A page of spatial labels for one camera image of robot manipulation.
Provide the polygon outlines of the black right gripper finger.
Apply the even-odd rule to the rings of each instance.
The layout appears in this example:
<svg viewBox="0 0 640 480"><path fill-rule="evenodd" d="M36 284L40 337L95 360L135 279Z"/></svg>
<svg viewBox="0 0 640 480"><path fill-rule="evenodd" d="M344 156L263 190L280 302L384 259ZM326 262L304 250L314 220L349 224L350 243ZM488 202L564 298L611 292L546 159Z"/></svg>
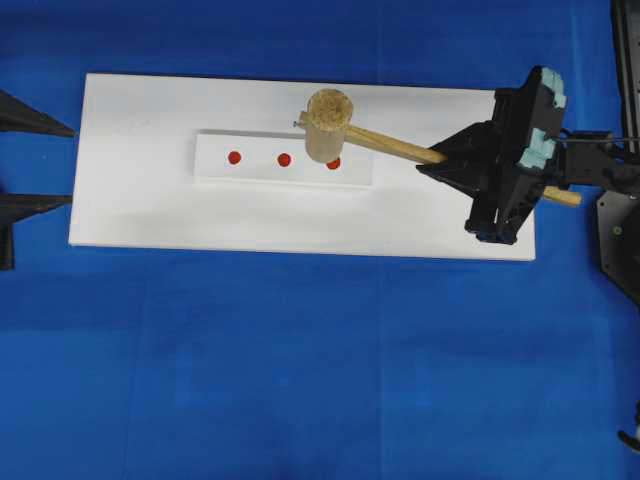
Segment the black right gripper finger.
<svg viewBox="0 0 640 480"><path fill-rule="evenodd" d="M447 161L489 163L498 158L500 127L492 120L476 122L431 146Z"/></svg>
<svg viewBox="0 0 640 480"><path fill-rule="evenodd" d="M495 168L487 162L471 160L446 160L437 164L417 165L422 175L444 183L472 199L499 198L499 186Z"/></svg>

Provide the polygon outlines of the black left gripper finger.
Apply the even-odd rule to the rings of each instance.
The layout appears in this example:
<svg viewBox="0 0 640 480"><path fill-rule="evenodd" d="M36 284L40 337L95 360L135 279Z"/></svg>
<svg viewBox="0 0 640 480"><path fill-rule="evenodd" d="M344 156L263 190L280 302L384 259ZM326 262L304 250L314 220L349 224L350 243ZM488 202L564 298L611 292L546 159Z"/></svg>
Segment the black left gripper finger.
<svg viewBox="0 0 640 480"><path fill-rule="evenodd" d="M71 204L72 195L1 195L1 224L12 225L36 214Z"/></svg>
<svg viewBox="0 0 640 480"><path fill-rule="evenodd" d="M5 91L0 92L0 130L72 138L75 131L51 116L33 109Z"/></svg>

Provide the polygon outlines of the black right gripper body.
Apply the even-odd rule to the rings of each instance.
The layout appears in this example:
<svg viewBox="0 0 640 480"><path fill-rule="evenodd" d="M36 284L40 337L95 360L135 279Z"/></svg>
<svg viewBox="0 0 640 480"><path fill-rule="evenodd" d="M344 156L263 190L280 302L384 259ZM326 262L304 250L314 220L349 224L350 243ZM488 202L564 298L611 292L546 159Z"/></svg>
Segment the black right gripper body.
<svg viewBox="0 0 640 480"><path fill-rule="evenodd" d="M475 126L470 145L480 174L465 228L482 242L514 244L541 193L520 164L531 142L534 103L533 94L498 89L492 118Z"/></svg>

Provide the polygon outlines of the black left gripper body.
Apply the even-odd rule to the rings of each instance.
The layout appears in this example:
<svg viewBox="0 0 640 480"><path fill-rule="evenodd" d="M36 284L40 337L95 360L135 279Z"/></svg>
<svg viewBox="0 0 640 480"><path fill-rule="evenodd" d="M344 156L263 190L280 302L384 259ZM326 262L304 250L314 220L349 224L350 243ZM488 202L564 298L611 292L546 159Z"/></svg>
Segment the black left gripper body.
<svg viewBox="0 0 640 480"><path fill-rule="evenodd" d="M2 225L0 228L0 270L9 271L15 268L13 225Z"/></svg>

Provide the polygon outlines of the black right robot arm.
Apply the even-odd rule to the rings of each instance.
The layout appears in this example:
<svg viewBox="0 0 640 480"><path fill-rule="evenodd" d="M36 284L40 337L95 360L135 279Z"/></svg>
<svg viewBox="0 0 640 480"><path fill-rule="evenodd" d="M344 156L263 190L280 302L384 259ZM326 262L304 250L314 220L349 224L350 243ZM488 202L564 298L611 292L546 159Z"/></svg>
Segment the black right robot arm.
<svg viewBox="0 0 640 480"><path fill-rule="evenodd" d="M639 192L639 157L609 132L570 132L543 90L499 89L491 119L435 145L445 160L418 171L469 196L464 228L479 241L512 245L543 192L572 185Z"/></svg>

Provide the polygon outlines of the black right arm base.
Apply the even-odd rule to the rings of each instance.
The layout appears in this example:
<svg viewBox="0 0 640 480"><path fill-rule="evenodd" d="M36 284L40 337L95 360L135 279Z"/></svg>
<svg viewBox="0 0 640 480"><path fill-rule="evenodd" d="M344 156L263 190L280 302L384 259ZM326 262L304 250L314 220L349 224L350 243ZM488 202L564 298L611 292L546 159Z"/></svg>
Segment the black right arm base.
<svg viewBox="0 0 640 480"><path fill-rule="evenodd" d="M639 305L639 198L605 191L596 217L601 270Z"/></svg>

